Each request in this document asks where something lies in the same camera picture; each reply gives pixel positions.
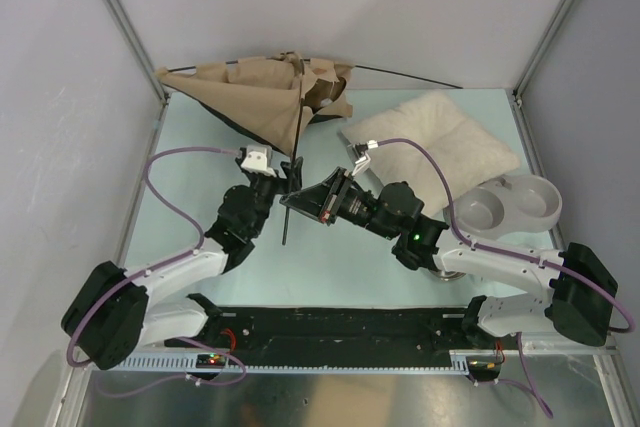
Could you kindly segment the tan fabric pet tent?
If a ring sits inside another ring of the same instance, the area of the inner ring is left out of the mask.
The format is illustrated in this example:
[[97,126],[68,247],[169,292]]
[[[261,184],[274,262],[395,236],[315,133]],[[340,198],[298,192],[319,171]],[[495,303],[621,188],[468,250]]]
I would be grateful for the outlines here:
[[[198,102],[236,132],[291,156],[298,116],[299,78],[288,88],[211,82],[177,75],[157,79],[163,86]],[[303,81],[300,137],[310,124],[348,119],[353,115],[346,87],[317,82],[309,85]],[[321,108],[320,102],[326,98],[332,103]]]

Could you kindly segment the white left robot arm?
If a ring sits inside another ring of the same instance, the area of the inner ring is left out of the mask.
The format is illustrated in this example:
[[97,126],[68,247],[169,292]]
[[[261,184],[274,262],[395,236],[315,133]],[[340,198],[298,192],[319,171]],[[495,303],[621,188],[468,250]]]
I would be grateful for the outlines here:
[[280,171],[244,168],[246,185],[229,188],[208,230],[196,245],[155,265],[128,272],[111,261],[97,265],[61,320],[71,349],[109,370],[137,348],[190,337],[214,344],[222,323],[204,295],[191,293],[178,302],[171,296],[239,266],[252,252],[276,196],[301,187],[303,160],[282,163]]

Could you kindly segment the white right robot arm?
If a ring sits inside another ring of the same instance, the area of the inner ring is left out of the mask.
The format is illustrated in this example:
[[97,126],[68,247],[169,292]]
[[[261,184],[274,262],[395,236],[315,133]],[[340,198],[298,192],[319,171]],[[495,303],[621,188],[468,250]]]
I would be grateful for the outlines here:
[[393,241],[392,255],[410,270],[476,275],[519,289],[510,297],[470,301],[461,326],[473,347],[509,334],[549,331],[592,347],[606,342],[618,284],[585,245],[558,251],[476,240],[422,214],[423,203],[406,182],[374,195],[343,168],[280,202],[326,226],[343,219]]

